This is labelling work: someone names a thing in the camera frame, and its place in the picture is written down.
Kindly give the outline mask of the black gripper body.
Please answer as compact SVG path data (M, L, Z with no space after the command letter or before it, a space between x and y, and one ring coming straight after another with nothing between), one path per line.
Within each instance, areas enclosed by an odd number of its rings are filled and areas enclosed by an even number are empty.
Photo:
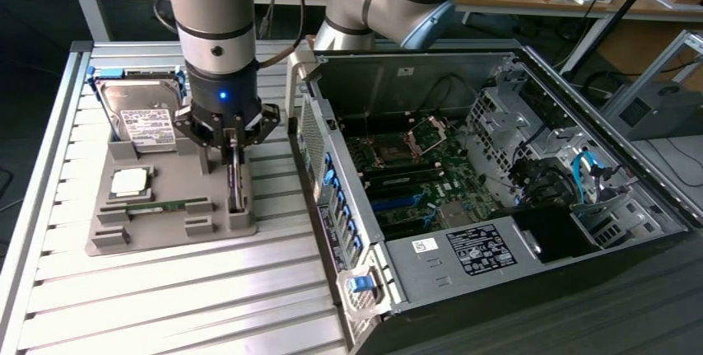
M258 62L250 61L238 71L213 74L185 63L189 79L190 103L195 117L210 123L214 114L225 125L233 126L238 116L249 124L258 116L261 102L257 94Z

